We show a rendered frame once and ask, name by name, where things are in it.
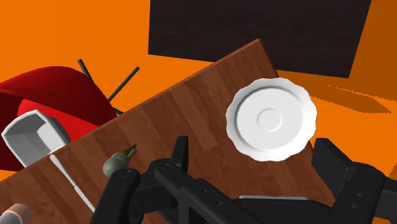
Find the white scalloped plate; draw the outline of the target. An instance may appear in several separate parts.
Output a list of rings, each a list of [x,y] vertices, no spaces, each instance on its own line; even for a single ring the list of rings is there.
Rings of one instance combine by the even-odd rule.
[[[286,78],[260,78],[235,94],[226,133],[243,155],[280,162],[303,151],[316,132],[316,118],[306,89]]]

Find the pale pink cylinder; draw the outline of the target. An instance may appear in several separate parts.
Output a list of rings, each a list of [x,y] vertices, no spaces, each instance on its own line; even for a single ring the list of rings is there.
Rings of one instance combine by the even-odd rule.
[[[29,224],[31,219],[32,213],[27,206],[14,204],[0,215],[0,224]]]

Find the white knife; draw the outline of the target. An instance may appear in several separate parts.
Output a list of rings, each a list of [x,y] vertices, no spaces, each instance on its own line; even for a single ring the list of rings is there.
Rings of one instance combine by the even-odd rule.
[[[85,194],[78,187],[78,185],[73,181],[73,179],[67,173],[67,171],[65,170],[64,166],[61,164],[60,160],[54,154],[50,155],[50,160],[59,169],[59,171],[67,178],[67,180],[70,182],[70,184],[72,184],[75,192],[79,195],[79,197],[87,205],[87,207],[94,213],[95,212],[95,207],[92,205],[92,203],[88,200],[88,198],[85,196]]]

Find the white rectangular dish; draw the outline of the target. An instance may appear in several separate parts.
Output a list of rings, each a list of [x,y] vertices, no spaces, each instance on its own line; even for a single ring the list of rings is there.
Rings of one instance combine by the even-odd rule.
[[[71,142],[59,121],[37,109],[16,117],[4,128],[1,136],[24,167]]]

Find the grey-green pear-shaped shaker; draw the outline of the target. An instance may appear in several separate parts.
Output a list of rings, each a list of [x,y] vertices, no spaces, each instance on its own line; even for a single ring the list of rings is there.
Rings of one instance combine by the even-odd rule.
[[[109,178],[112,173],[120,169],[126,169],[129,166],[130,159],[136,154],[136,144],[111,155],[102,166],[104,175]]]

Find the wooden table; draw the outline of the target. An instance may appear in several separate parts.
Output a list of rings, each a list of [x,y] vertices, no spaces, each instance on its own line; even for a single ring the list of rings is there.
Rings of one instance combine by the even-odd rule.
[[[276,76],[264,44],[254,40],[59,149],[64,171],[44,158],[1,181],[0,214],[19,203],[32,212],[29,224],[88,224],[108,181],[102,166],[113,153],[135,144],[130,166],[145,172],[170,157],[178,136],[189,140],[188,174],[230,198],[304,196],[331,206],[334,196],[311,165],[311,145],[282,162],[257,162],[226,134],[234,95]]]

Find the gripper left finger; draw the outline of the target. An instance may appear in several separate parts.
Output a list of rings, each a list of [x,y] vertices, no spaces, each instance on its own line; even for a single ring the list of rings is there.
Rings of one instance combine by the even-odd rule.
[[[187,174],[188,137],[176,139],[170,158],[150,163],[144,174],[131,168],[112,172],[89,224],[141,224],[160,211],[178,224],[264,224],[202,178]]]

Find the red chair with black legs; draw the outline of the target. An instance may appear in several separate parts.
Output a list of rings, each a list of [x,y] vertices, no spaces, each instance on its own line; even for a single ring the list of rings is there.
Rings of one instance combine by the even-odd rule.
[[[70,67],[34,69],[0,83],[0,170],[25,168],[1,133],[16,117],[39,110],[55,118],[71,141],[121,115],[91,77]]]

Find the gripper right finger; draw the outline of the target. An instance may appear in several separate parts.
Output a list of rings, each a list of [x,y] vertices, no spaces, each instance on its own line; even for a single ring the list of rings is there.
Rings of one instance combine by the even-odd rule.
[[[312,162],[335,202],[323,224],[372,224],[375,217],[397,224],[397,180],[352,161],[327,138],[317,138]]]

